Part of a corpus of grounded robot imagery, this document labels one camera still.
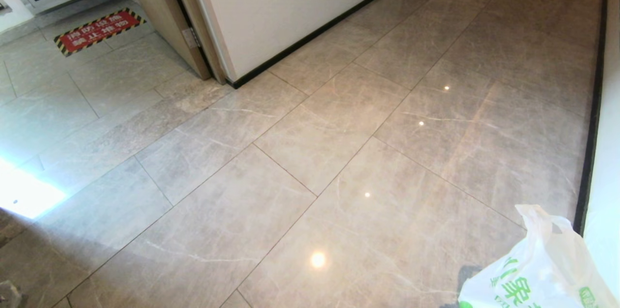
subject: floor sticker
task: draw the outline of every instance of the floor sticker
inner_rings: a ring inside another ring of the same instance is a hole
[[[60,52],[65,57],[71,56],[78,51],[96,45],[121,32],[130,30],[146,23],[137,13],[130,8],[124,8],[110,15],[96,19],[93,22],[80,26],[69,32],[65,32],[54,38]]]

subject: sunlight on floor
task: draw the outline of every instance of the sunlight on floor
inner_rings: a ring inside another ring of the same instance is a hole
[[[34,219],[58,205],[66,195],[0,158],[0,207]]]

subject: white plastic bag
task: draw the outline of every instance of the white plastic bag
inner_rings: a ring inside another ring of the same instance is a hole
[[[538,205],[516,209],[527,236],[463,284],[460,308],[619,308],[567,219]]]

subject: tile floor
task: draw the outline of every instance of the tile floor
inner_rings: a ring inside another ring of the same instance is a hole
[[[55,49],[127,0],[37,28],[0,46],[0,159],[65,199],[0,211],[0,280],[29,308],[456,308],[515,204],[574,215],[600,3],[377,0],[239,90],[149,24]]]

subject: yellow and black striped border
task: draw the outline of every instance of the yellow and black striped border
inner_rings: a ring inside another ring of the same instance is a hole
[[[127,13],[129,13],[129,14],[130,14],[133,18],[135,18],[135,19],[138,21],[138,23],[137,23],[136,25],[129,26],[128,28],[125,28],[124,30],[120,30],[119,32],[116,32],[116,33],[114,33],[114,34],[111,34],[110,36],[107,36],[107,37],[105,37],[105,38],[103,38],[103,39],[99,39],[98,41],[93,41],[92,43],[90,43],[90,44],[88,44],[88,45],[86,45],[86,46],[84,46],[84,47],[78,48],[78,50],[75,50],[74,52],[69,52],[69,51],[67,50],[67,48],[64,46],[64,43],[62,43],[62,41],[60,40],[60,38],[61,38],[62,36],[64,36],[64,35],[66,35],[66,34],[69,34],[69,33],[75,32],[75,31],[80,30],[80,29],[82,29],[82,28],[84,28],[84,27],[86,27],[86,26],[90,26],[90,25],[92,25],[93,23],[98,23],[98,22],[99,22],[99,21],[101,21],[102,19],[107,19],[108,17],[110,17],[110,16],[112,16],[112,15],[115,15],[115,14],[118,14],[118,13],[122,13],[122,12],[127,12]],[[143,19],[140,15],[138,15],[138,14],[137,14],[137,13],[135,13],[135,12],[133,12],[133,10],[131,10],[130,8],[124,8],[124,9],[118,10],[117,12],[114,12],[114,13],[108,14],[108,15],[106,15],[106,16],[104,16],[104,17],[101,17],[101,18],[99,18],[99,19],[96,19],[95,21],[91,21],[91,22],[87,23],[86,25],[82,25],[82,26],[80,26],[80,27],[78,27],[78,28],[73,28],[73,30],[67,31],[67,32],[65,32],[65,33],[62,33],[61,35],[56,36],[56,37],[54,38],[54,42],[56,43],[56,46],[58,46],[58,48],[60,49],[60,52],[62,52],[62,54],[63,54],[65,57],[69,57],[69,56],[71,56],[71,55],[75,54],[76,52],[80,52],[80,51],[84,50],[85,48],[89,48],[89,47],[91,47],[91,46],[93,46],[93,45],[96,45],[97,43],[101,43],[102,41],[104,41],[104,40],[106,40],[106,39],[108,39],[108,38],[111,38],[111,37],[113,37],[113,36],[116,36],[117,34],[121,34],[122,32],[128,31],[128,30],[130,30],[130,29],[132,29],[132,28],[134,28],[134,27],[136,27],[136,26],[144,25],[145,23],[146,23],[146,19]]]

